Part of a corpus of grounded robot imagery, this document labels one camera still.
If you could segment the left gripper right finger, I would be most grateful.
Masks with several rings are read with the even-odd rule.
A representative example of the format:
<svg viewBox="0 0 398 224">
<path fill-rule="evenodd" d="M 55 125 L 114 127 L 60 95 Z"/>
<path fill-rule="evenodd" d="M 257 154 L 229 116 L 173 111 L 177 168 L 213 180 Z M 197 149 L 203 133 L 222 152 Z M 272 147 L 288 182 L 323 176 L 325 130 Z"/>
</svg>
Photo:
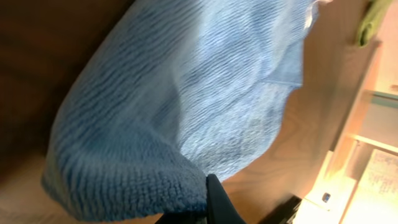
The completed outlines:
<svg viewBox="0 0 398 224">
<path fill-rule="evenodd" d="M 228 194 L 215 174 L 206 177 L 207 223 L 209 224 L 245 224 Z"/>
</svg>

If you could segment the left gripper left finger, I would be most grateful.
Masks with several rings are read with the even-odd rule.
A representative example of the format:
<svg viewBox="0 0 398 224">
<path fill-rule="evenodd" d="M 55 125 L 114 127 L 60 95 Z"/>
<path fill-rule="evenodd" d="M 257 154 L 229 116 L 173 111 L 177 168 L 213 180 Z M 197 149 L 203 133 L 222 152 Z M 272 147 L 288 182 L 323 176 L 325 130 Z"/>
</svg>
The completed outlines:
<svg viewBox="0 0 398 224">
<path fill-rule="evenodd" d="M 165 213 L 156 221 L 155 224 L 207 224 L 207 213 Z"/>
</svg>

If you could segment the blue microfiber cloth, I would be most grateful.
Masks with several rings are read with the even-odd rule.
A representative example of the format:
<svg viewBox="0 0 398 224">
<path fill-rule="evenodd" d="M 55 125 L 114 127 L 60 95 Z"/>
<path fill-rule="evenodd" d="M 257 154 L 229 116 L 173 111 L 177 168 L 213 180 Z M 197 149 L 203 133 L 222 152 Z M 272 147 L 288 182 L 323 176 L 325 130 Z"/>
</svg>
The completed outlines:
<svg viewBox="0 0 398 224">
<path fill-rule="evenodd" d="M 140 0 L 70 88 L 42 186 L 70 215 L 202 212 L 279 133 L 302 85 L 312 0 Z"/>
</svg>

